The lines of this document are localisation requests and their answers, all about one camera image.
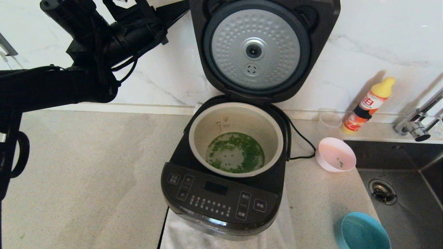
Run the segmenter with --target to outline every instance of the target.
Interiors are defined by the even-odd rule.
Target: granite countertop
[[[167,210],[161,171],[190,118],[25,113],[21,130],[31,153],[2,202],[4,248],[156,248]],[[316,121],[294,123],[318,144]],[[345,138],[413,142],[395,135],[389,124],[374,123]],[[310,153],[293,135],[292,156]],[[285,184],[298,249],[338,248],[333,225],[349,212],[378,218],[355,169],[330,173],[313,158],[295,160],[287,163]]]

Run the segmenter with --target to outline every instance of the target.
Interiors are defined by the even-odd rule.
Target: kitchen sink
[[[345,142],[392,248],[443,248],[443,144]]]

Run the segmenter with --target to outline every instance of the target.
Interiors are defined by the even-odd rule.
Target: teal bowl
[[[360,212],[349,213],[336,224],[335,238],[342,249],[391,249],[380,222]]]

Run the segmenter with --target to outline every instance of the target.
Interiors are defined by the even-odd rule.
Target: rice cooker
[[[166,162],[164,198],[188,224],[238,240],[268,228],[291,151],[288,117],[273,103],[294,96],[335,25],[339,0],[189,0],[203,70],[224,95],[209,99]],[[264,152],[263,167],[232,173],[205,157],[216,137],[239,132]]]

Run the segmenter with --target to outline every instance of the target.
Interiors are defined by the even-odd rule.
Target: dish towel
[[[230,241],[200,232],[169,210],[160,249],[296,249],[286,187],[275,221],[249,240]]]

